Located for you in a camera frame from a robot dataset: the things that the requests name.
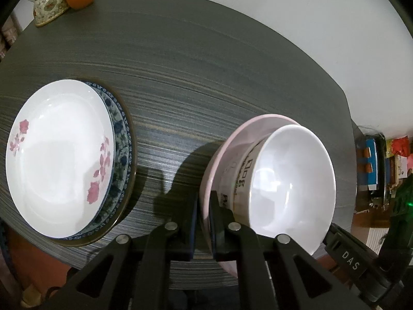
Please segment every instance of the blue floral pattern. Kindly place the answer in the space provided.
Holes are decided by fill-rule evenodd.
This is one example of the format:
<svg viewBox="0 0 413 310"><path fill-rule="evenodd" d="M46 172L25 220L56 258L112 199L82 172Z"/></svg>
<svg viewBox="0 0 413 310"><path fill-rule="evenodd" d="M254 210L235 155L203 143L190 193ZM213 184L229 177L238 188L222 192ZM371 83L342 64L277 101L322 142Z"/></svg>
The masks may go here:
<svg viewBox="0 0 413 310"><path fill-rule="evenodd" d="M109 193L98 215L83 230L63 240L78 240L92 235L104 227L119 208L131 174L132 138L129 123L122 106L113 94L104 87L94 82L84 81L84 83L92 87L100 95L112 119L116 142L115 165Z"/></svg>

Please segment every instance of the pink flower pattern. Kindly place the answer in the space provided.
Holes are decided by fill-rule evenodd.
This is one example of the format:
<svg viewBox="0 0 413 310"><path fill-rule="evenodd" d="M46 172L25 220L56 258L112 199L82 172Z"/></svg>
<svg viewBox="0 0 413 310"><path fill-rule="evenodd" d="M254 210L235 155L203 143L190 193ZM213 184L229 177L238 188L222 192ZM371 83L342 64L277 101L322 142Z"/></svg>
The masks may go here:
<svg viewBox="0 0 413 310"><path fill-rule="evenodd" d="M24 141L23 134L27 133L28 130L28 121L23 120L19 122L19 133L14 137L14 141L10 142L10 151L13 152L13 156L16 156L16 153L20 150L19 144Z"/></svg>
<svg viewBox="0 0 413 310"><path fill-rule="evenodd" d="M96 170L93 173L93 177L98 178L97 181L90 182L90 188L88 189L88 197L87 197L87 202L89 204L92 204L98 200L99 196L99 184L103 182L105 179L106 175L106 167L110 166L110 151L108 151L108 146L109 146L109 139L105 137L104 143L100 146L100 158L99 158L99 164L100 168Z"/></svg>

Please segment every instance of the silver bolt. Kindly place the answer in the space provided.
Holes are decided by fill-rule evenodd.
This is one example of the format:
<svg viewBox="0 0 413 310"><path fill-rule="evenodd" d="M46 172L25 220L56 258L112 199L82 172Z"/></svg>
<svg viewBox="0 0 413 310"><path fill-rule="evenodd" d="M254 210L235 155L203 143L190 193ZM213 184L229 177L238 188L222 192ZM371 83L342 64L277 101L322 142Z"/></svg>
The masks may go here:
<svg viewBox="0 0 413 310"><path fill-rule="evenodd" d="M129 241L129 237L126 234L121 234L116 237L116 242L118 244L123 245L124 243L127 243Z"/></svg>
<svg viewBox="0 0 413 310"><path fill-rule="evenodd" d="M287 244L287 243L290 242L291 238L290 238L288 235L286 235L286 234L280 234L280 235L277 237L277 240L278 240L278 242L280 242L280 243Z"/></svg>
<svg viewBox="0 0 413 310"><path fill-rule="evenodd" d="M228 224L228 228L231 231L239 231L241 229L241 225L237 223L236 221L233 221L232 223Z"/></svg>
<svg viewBox="0 0 413 310"><path fill-rule="evenodd" d="M167 223L165 224L165 228L166 228L168 231L173 231L173 230L176 230L176 229L178 228L178 224L175 223L174 221L170 221L170 222L167 222Z"/></svg>

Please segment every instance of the white plate with pink flowers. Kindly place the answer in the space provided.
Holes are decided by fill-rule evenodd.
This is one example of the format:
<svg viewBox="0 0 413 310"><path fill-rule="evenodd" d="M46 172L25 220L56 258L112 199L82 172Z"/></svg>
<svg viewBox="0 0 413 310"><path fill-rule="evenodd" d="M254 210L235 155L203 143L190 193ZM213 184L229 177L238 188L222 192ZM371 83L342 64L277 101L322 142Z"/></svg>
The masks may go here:
<svg viewBox="0 0 413 310"><path fill-rule="evenodd" d="M114 166L114 132L101 97L78 80L40 88L18 113L6 174L22 217L36 231L65 238L94 219Z"/></svg>

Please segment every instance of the round tabletop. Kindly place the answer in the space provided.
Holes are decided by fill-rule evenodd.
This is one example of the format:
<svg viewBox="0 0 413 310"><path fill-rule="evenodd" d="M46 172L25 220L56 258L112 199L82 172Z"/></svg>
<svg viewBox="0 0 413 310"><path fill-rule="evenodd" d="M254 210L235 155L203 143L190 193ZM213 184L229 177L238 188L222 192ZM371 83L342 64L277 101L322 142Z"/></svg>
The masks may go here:
<svg viewBox="0 0 413 310"><path fill-rule="evenodd" d="M117 91L132 115L138 153L125 218L101 240L70 248L27 225L5 172L20 108L40 87L64 78L98 78ZM336 176L333 222L350 229L356 155L343 91L298 47L232 9L207 0L95 0L44 27L30 24L0 63L0 85L0 217L73 267L118 234L140 236L168 221L198 191L220 144L265 113L286 115L321 139ZM212 260L199 225L194 260L172 262L170 281L173 289L237 284Z"/></svg>

